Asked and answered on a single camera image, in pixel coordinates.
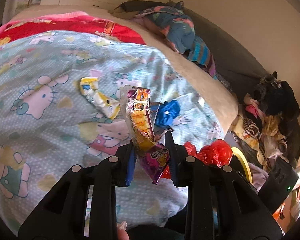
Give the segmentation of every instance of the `pile of clothes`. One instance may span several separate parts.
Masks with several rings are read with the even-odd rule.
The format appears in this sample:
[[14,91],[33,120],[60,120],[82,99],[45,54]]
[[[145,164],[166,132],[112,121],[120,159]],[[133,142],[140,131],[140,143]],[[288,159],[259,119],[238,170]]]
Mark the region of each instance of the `pile of clothes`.
[[295,167],[300,156],[299,115],[292,88],[274,72],[261,78],[253,94],[244,97],[230,129],[237,141],[255,150],[252,163],[264,171],[269,172],[279,156]]
[[219,80],[230,92],[232,87],[217,71],[213,55],[202,38],[195,35],[194,23],[183,12],[182,1],[174,3],[130,0],[116,9],[113,16],[131,19],[152,33],[163,37],[175,52],[194,62],[214,79]]

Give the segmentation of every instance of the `purple snack package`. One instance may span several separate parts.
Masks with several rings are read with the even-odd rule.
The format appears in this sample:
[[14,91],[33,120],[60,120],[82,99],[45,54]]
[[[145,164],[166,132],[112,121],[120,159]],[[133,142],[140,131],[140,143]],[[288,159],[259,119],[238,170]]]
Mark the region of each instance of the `purple snack package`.
[[152,179],[152,183],[158,184],[162,172],[168,165],[170,154],[169,150],[161,143],[154,142],[153,144],[144,157],[137,156],[137,158],[141,167]]

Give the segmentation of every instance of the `white wall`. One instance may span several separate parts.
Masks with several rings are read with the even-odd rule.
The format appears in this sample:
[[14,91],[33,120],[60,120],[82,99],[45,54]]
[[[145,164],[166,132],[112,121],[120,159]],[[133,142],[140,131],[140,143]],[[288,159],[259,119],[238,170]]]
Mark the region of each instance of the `white wall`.
[[277,71],[300,106],[299,0],[182,1],[239,41],[267,71]]

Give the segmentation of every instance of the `striped towel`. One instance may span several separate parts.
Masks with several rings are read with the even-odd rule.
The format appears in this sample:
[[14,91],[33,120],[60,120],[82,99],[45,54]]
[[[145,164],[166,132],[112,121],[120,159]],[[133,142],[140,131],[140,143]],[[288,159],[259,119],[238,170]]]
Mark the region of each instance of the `striped towel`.
[[204,65],[205,71],[207,71],[210,76],[213,77],[215,75],[216,65],[214,63],[212,53],[204,41],[198,36],[195,36],[194,38],[188,60],[198,62],[200,65]]

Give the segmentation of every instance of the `finger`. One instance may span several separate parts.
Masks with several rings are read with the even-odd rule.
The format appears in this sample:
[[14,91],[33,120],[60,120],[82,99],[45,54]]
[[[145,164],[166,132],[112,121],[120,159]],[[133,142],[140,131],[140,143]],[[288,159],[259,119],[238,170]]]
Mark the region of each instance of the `finger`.
[[127,222],[123,221],[117,225],[118,228],[118,240],[129,240],[129,235],[126,232]]
[[118,230],[118,240],[129,240],[128,233],[123,229]]

